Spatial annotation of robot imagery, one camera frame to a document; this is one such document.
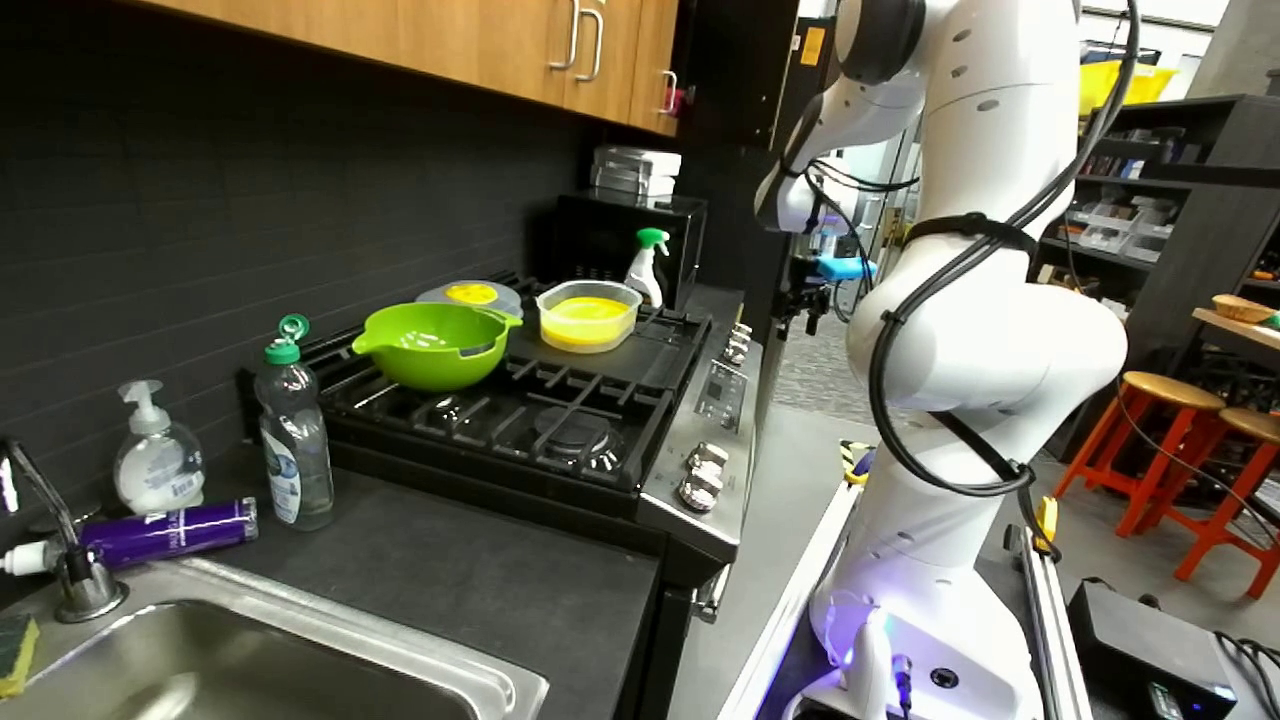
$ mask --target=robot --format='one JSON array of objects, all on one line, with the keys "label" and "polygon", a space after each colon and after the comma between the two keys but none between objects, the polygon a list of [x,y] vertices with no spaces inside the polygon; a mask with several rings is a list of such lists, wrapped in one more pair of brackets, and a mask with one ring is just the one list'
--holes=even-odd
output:
[{"label": "robot", "polygon": [[846,323],[884,447],[809,603],[831,671],[793,709],[1043,718],[1029,642],[977,555],[1029,462],[1128,351],[1107,309],[1029,285],[1030,235],[1073,200],[1077,12],[1073,0],[843,0],[838,82],[755,192],[765,223],[799,233],[819,200],[814,157],[892,139],[921,116],[921,223]]}]

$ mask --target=wooden cabinet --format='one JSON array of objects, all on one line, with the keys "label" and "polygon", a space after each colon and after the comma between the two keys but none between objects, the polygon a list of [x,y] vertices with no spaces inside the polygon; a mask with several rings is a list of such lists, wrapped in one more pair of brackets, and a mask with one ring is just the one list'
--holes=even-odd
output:
[{"label": "wooden cabinet", "polygon": [[536,106],[675,132],[679,0],[139,0]]}]

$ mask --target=red stool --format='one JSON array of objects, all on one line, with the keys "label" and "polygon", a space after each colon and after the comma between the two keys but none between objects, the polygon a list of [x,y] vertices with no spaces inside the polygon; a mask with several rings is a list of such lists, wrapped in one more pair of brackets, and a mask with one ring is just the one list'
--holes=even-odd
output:
[{"label": "red stool", "polygon": [[[1153,417],[1158,405],[1172,409],[1172,423],[1165,438],[1154,438],[1154,457],[1141,475],[1121,472],[1116,457],[1128,447],[1128,439],[1135,439],[1141,422]],[[1093,423],[1087,439],[1073,457],[1067,472],[1055,482],[1051,498],[1067,498],[1077,482],[1093,489],[1112,489],[1128,498],[1116,538],[1132,538],[1154,509],[1158,482],[1172,475],[1176,466],[1200,470],[1200,462],[1221,438],[1221,409],[1223,400],[1207,395],[1197,384],[1154,371],[1125,371],[1116,400]]]},{"label": "red stool", "polygon": [[1191,549],[1185,554],[1185,559],[1176,565],[1176,582],[1191,582],[1200,559],[1214,549],[1214,545],[1233,545],[1238,554],[1247,554],[1251,559],[1260,559],[1260,571],[1251,576],[1247,594],[1251,602],[1265,595],[1265,588],[1273,584],[1275,576],[1275,565],[1280,565],[1280,539],[1275,539],[1275,527],[1273,527],[1273,539],[1260,545],[1245,531],[1233,527],[1233,522],[1238,518],[1245,502],[1265,485],[1265,475],[1275,470],[1275,457],[1280,457],[1280,423],[1273,417],[1260,417],[1260,411],[1238,411],[1238,409],[1227,409],[1221,411],[1227,438],[1238,438],[1247,439],[1247,462],[1245,470],[1235,472],[1233,489],[1227,489],[1227,502],[1221,502],[1207,518],[1186,518],[1181,514],[1172,502],[1176,502],[1176,489],[1169,489],[1158,498],[1158,522],[1172,522],[1181,527],[1186,527],[1197,539]]}]

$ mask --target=cabinet handle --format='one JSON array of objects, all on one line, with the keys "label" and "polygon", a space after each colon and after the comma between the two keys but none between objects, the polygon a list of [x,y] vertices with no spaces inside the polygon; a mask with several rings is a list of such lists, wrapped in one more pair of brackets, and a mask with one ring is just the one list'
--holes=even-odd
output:
[{"label": "cabinet handle", "polygon": [[601,9],[584,9],[584,22],[596,24],[596,44],[590,44],[590,72],[572,77],[577,86],[590,86],[603,72],[603,12]]},{"label": "cabinet handle", "polygon": [[568,49],[562,49],[562,60],[546,60],[553,72],[568,72],[577,63],[577,29],[580,29],[580,0],[568,4]]},{"label": "cabinet handle", "polygon": [[662,72],[662,106],[650,109],[656,116],[675,116],[679,113],[679,72]]}]

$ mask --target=stainless steel sink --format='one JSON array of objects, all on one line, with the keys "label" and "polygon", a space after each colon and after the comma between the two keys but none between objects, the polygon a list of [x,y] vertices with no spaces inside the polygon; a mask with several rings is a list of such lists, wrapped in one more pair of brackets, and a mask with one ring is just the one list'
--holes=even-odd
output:
[{"label": "stainless steel sink", "polygon": [[470,648],[207,559],[123,576],[93,625],[39,622],[26,692],[3,720],[522,720],[546,681]]}]

